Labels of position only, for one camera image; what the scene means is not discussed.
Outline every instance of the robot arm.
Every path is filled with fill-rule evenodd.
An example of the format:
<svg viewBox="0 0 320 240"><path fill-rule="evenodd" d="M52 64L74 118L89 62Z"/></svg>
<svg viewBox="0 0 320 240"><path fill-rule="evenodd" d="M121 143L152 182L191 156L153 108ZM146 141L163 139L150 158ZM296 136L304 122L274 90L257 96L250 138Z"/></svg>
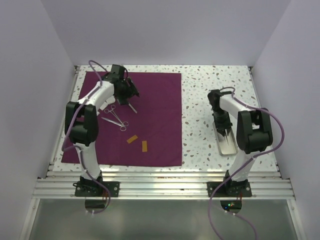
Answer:
<svg viewBox="0 0 320 240"><path fill-rule="evenodd" d="M270 116L259 110L249 109L232 97L231 91L210 91L209 102L213 110L214 126L219 134L226 136L231 132L231 114L237 119L236 142L239 151L226 172L225 179L236 172L257 152L263 152L273 142ZM237 196L248 185L248 175L254 160L234 175L225 186L227 193Z"/></svg>
<svg viewBox="0 0 320 240"><path fill-rule="evenodd" d="M97 110L104 102L111 104L117 99L120 105L128 105L128 99L133 96L139 97L139 92L132 80L124 78L126 69L120 65L112 65L111 71L102 77L102 84L97 82L96 86L83 98L77 102L68 102L65 111L65 129L67 133L72 118L80 105L85 105L80 109L77 119L71 127L69 139L73 144L81 147L83 164L87 171L82 168L80 181L76 184L77 189L82 189L88 193L94 192L100 195L99 187L88 176L87 172L97 180L102 182L102 173L98 165L95 142L99 133Z"/></svg>

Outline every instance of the silver scissors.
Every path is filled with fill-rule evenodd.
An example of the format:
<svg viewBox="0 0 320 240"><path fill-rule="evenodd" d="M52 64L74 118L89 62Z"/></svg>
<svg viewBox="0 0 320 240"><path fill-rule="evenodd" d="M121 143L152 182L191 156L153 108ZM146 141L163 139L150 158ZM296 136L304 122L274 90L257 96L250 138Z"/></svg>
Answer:
<svg viewBox="0 0 320 240"><path fill-rule="evenodd" d="M116 124L116 125L120 126L120 130L121 131L127 130L126 127L129 126L129 123L127 121L121 121L120 118L118 117L118 115L115 113L115 111L114 111L115 109L116 109L116 106L115 105L111 105L111 110L106 108L104 110L104 112L106 114L112 114L120 123L118 123L116 121L112 121L112 120L110 120L108 118L105 118L105 117L102 117L102 119L104 119L104 120L106 120L106 121L108 121L110 123L113 123L113 124Z"/></svg>
<svg viewBox="0 0 320 240"><path fill-rule="evenodd" d="M124 125L122 125L121 123L118 123L118 122L116 122L116 121L112 121L112 120L110 120L109 118L105 118L105 117L101 117L101 118L102 118L103 120L106 120L106 121L110 122L110 123L113 123L113 124L115 124L115 125L120 126L120 131L122 131L122 132L125 131L125 130L127 130L127 126L129 125L127 121L124 121L124 122L123 122Z"/></svg>

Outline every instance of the white wall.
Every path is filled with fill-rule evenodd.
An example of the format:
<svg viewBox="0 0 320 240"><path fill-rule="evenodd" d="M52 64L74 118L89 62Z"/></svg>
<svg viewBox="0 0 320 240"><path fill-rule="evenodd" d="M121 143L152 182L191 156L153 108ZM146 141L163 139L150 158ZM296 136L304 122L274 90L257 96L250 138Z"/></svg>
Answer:
<svg viewBox="0 0 320 240"><path fill-rule="evenodd" d="M253 68L261 104L284 125L277 161L311 240L320 236L319 9L319 0L292 0Z"/></svg>
<svg viewBox="0 0 320 240"><path fill-rule="evenodd" d="M249 65L290 0L42 0L74 64Z"/></svg>
<svg viewBox="0 0 320 240"><path fill-rule="evenodd" d="M17 240L74 68L40 0L2 0L0 33L0 239Z"/></svg>

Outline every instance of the speckled white tabletop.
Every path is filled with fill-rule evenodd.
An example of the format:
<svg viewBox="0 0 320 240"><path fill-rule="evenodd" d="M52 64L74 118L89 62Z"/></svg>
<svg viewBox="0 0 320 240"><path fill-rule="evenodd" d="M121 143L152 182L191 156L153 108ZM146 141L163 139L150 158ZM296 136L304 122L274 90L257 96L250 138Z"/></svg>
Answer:
<svg viewBox="0 0 320 240"><path fill-rule="evenodd" d="M257 97L247 66L227 65L125 65L129 72L181 73L182 97L182 166L176 167L140 167L100 165L103 171L120 172L207 172L226 171L235 156L220 156L213 129L212 109L207 99L210 90L233 86L235 94L244 102L258 106ZM77 101L86 72L92 69L82 65L71 97ZM237 121L230 116L233 132L236 133ZM61 146L65 135L61 134L58 150L54 158L53 171L80 171L79 164L61 163ZM255 161L252 171L275 172L276 158L273 153L261 156Z"/></svg>

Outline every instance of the maroon fabric mat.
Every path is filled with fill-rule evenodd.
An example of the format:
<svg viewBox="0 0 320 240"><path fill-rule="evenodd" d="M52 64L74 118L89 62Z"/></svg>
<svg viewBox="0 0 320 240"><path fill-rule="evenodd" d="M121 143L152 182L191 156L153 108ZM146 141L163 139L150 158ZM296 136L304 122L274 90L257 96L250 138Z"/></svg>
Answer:
<svg viewBox="0 0 320 240"><path fill-rule="evenodd" d="M121 121L127 121L126 131L101 117L117 121L110 113L100 110L99 135L95 149L99 164L171 167L182 165L182 103L181 74L130 72L140 97L129 101L137 110L116 101L115 113ZM79 98L84 97L97 83L94 72L87 72ZM127 139L138 139L128 144ZM142 141L147 141L147 152L142 152ZM63 163L79 163L75 149L65 152Z"/></svg>

